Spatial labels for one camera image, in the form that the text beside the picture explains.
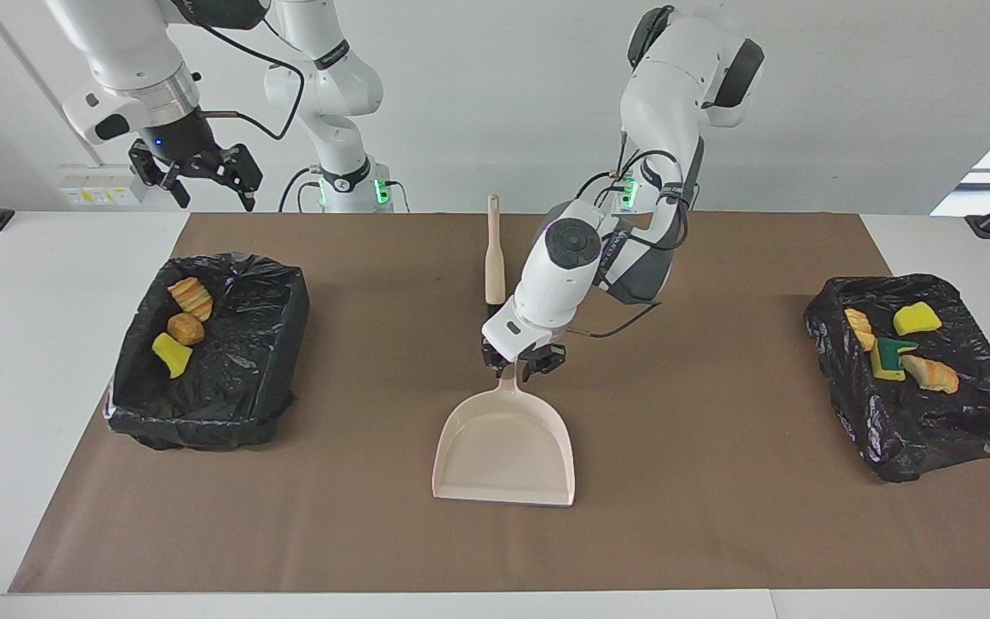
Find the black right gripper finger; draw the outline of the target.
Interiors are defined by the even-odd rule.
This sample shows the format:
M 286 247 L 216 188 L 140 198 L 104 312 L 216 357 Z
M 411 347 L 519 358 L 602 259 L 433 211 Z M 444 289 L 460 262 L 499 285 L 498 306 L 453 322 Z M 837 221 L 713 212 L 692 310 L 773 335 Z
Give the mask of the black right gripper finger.
M 187 209 L 190 195 L 180 180 L 180 165 L 170 164 L 168 169 L 160 168 L 155 157 L 145 144 L 133 144 L 127 155 L 134 174 L 146 187 L 158 187 L 169 193 L 175 199 L 180 209 Z
M 207 179 L 236 193 L 244 211 L 254 211 L 263 173 L 245 144 L 205 150 L 203 169 Z

